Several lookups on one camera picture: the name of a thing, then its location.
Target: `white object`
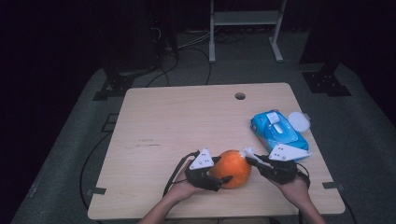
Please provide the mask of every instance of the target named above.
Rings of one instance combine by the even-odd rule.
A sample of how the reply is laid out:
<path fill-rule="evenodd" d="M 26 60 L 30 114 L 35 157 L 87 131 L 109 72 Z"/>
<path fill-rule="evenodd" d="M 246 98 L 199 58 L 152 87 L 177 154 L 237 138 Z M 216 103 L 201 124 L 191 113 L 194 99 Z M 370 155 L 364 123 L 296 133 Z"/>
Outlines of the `white object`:
<path fill-rule="evenodd" d="M 265 116 L 267 116 L 268 120 L 270 121 L 271 124 L 275 124 L 279 122 L 279 116 L 277 115 L 276 112 L 271 112 L 266 114 Z"/>
<path fill-rule="evenodd" d="M 301 112 L 292 112 L 289 114 L 288 121 L 293 129 L 299 133 L 305 132 L 311 127 L 307 115 Z"/>
<path fill-rule="evenodd" d="M 195 158 L 195 160 L 190 165 L 191 170 L 202 169 L 206 167 L 212 167 L 215 163 L 210 156 L 209 150 L 207 148 L 202 149 L 201 153 Z"/>
<path fill-rule="evenodd" d="M 271 151 L 268 158 L 272 161 L 291 161 L 308 157 L 312 152 L 297 147 L 278 144 Z"/>
<path fill-rule="evenodd" d="M 267 164 L 267 163 L 263 162 L 260 158 L 258 158 L 256 155 L 254 155 L 254 150 L 251 147 L 245 147 L 244 149 L 240 150 L 239 155 L 241 155 L 241 157 L 243 157 L 243 158 L 249 157 L 249 158 L 254 159 L 264 165 Z"/>

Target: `black cable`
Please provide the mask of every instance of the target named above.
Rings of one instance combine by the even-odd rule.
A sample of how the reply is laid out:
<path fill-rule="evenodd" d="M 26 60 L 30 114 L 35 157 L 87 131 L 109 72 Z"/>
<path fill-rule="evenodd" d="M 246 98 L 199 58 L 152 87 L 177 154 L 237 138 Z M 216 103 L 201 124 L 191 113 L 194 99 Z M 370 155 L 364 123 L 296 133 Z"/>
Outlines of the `black cable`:
<path fill-rule="evenodd" d="M 81 172 L 80 172 L 80 174 L 79 174 L 79 184 L 78 184 L 78 187 L 79 187 L 79 196 L 80 196 L 80 198 L 81 198 L 81 200 L 82 200 L 82 202 L 84 203 L 84 206 L 85 206 L 85 208 L 88 210 L 88 205 L 87 205 L 87 202 L 85 202 L 85 200 L 84 200 L 84 193 L 82 192 L 82 176 L 83 176 L 83 174 L 84 174 L 84 170 L 85 170 L 85 167 L 87 166 L 87 163 L 88 163 L 88 160 L 90 159 L 90 157 L 91 157 L 91 155 L 93 154 L 93 152 L 102 144 L 102 142 L 103 141 L 105 141 L 105 139 L 109 136 L 109 135 L 111 135 L 113 132 L 108 132 L 96 145 L 95 145 L 95 147 L 91 150 L 91 152 L 90 152 L 90 154 L 88 155 L 88 157 L 87 157 L 87 159 L 85 159 L 85 162 L 84 162 L 84 165 L 82 166 L 82 168 L 81 168 Z"/>
<path fill-rule="evenodd" d="M 174 65 L 172 68 L 170 68 L 170 69 L 167 70 L 167 71 L 163 71 L 161 74 L 159 74 L 158 76 L 154 77 L 154 78 L 147 84 L 146 88 L 147 88 L 155 79 L 157 79 L 158 77 L 161 77 L 161 76 L 163 76 L 163 75 L 166 75 L 166 80 L 167 80 L 167 82 L 168 82 L 168 85 L 170 85 L 169 77 L 167 76 L 167 73 L 170 72 L 170 71 L 172 71 L 172 70 L 174 70 L 174 69 L 177 67 L 177 65 L 178 65 L 178 59 L 176 60 L 176 63 L 175 63 L 175 65 Z"/>
<path fill-rule="evenodd" d="M 350 215 L 352 216 L 352 220 L 354 224 L 358 224 L 358 221 L 355 218 L 355 214 L 352 211 L 352 208 L 349 206 L 349 203 L 347 202 L 347 200 L 340 194 L 341 199 L 343 200 L 344 204 L 346 205 L 347 210 L 349 210 Z"/>
<path fill-rule="evenodd" d="M 197 157 L 199 153 L 200 153 L 199 151 L 192 152 L 180 160 L 180 162 L 178 163 L 178 165 L 175 168 L 175 171 L 172 173 L 171 177 L 169 178 L 168 183 L 166 183 L 165 189 L 163 190 L 163 196 L 165 196 L 165 194 L 168 192 L 169 188 L 174 183 L 173 180 L 175 179 L 176 175 L 178 174 L 178 171 L 180 170 L 180 168 L 184 164 L 184 162 L 187 160 L 187 158 L 190 156 Z"/>
<path fill-rule="evenodd" d="M 299 166 L 301 166 L 301 167 L 303 167 L 303 168 L 305 169 L 306 175 L 307 175 L 308 178 L 309 178 L 309 172 L 308 172 L 308 170 L 307 170 L 303 165 L 301 165 L 300 163 L 296 162 L 296 164 L 299 165 Z"/>
<path fill-rule="evenodd" d="M 198 51 L 200 51 L 201 53 L 203 53 L 203 54 L 205 55 L 205 57 L 206 57 L 206 59 L 207 59 L 207 62 L 208 62 L 208 64 L 209 64 L 209 73 L 208 73 L 208 75 L 207 75 L 207 79 L 206 79 L 206 82 L 205 82 L 205 85 L 207 85 L 208 82 L 209 82 L 209 79 L 210 79 L 210 75 L 211 75 L 211 73 L 212 73 L 212 64 L 211 64 L 210 61 L 209 61 L 209 57 L 208 57 L 208 56 L 206 55 L 206 53 L 204 53 L 204 51 L 201 50 L 201 49 L 196 49 L 196 48 L 182 48 L 182 49 L 194 49 L 194 50 L 198 50 Z"/>

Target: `gray floor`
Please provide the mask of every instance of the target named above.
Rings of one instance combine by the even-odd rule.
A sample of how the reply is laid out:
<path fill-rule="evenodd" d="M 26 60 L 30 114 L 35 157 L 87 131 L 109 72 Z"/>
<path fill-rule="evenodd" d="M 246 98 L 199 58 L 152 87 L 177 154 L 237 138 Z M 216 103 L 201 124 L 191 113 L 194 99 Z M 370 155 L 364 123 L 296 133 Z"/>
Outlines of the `gray floor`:
<path fill-rule="evenodd" d="M 278 44 L 285 60 L 283 63 L 275 61 L 268 43 L 269 35 L 246 35 L 239 42 L 217 44 L 217 61 L 211 68 L 205 55 L 196 50 L 207 53 L 207 42 L 194 46 L 196 49 L 183 49 L 177 67 L 168 73 L 170 85 L 205 85 L 210 69 L 209 85 L 289 83 L 302 110 L 311 118 L 311 131 L 323 158 L 358 223 L 394 223 L 394 126 L 365 91 L 356 74 L 342 64 L 335 75 L 352 96 L 329 97 L 310 92 L 302 72 L 317 70 L 319 66 L 299 64 L 308 33 L 280 34 Z M 196 37 L 180 35 L 178 42 L 187 43 Z M 166 57 L 163 69 L 171 68 L 175 62 L 174 58 Z M 158 70 L 137 78 L 134 88 L 146 87 L 161 72 Z M 92 74 L 13 223 L 95 223 L 87 217 L 87 209 L 80 197 L 79 180 L 83 198 L 89 204 L 91 189 L 95 187 L 110 141 L 110 136 L 106 136 L 102 128 L 110 114 L 119 113 L 123 100 L 122 97 L 92 100 L 105 79 L 103 70 Z M 150 87 L 166 85 L 162 76 Z M 113 126 L 108 123 L 106 130 Z M 347 210 L 342 215 L 325 218 L 328 223 L 352 223 Z M 298 223 L 297 217 L 277 219 L 284 224 Z M 133 220 L 101 222 L 134 223 Z"/>

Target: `shelf leg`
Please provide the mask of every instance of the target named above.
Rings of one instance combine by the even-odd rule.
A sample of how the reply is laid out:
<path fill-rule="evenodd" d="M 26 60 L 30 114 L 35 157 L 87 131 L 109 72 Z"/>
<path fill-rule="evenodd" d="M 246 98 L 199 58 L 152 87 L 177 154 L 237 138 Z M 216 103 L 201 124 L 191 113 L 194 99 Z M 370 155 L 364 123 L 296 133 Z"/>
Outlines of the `shelf leg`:
<path fill-rule="evenodd" d="M 210 40 L 209 40 L 209 62 L 210 63 L 214 63 L 216 61 L 214 15 L 215 15 L 214 0 L 210 0 Z"/>
<path fill-rule="evenodd" d="M 277 15 L 274 36 L 269 38 L 270 39 L 271 48 L 273 50 L 273 53 L 275 54 L 276 61 L 278 63 L 282 63 L 283 62 L 283 57 L 282 57 L 282 54 L 280 53 L 280 50 L 279 50 L 279 47 L 277 46 L 276 41 L 277 41 L 277 37 L 279 35 L 280 25 L 282 24 L 283 15 L 285 14 L 286 2 L 287 2 L 287 0 L 283 0 L 282 1 L 279 13 Z"/>

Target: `metal shelf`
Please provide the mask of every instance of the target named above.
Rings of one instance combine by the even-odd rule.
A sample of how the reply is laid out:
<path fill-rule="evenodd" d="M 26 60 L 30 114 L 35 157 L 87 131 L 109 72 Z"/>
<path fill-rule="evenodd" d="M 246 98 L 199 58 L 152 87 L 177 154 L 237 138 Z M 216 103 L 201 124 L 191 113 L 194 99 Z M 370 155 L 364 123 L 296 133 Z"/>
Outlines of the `metal shelf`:
<path fill-rule="evenodd" d="M 215 12 L 214 25 L 276 24 L 278 14 L 278 10 Z"/>

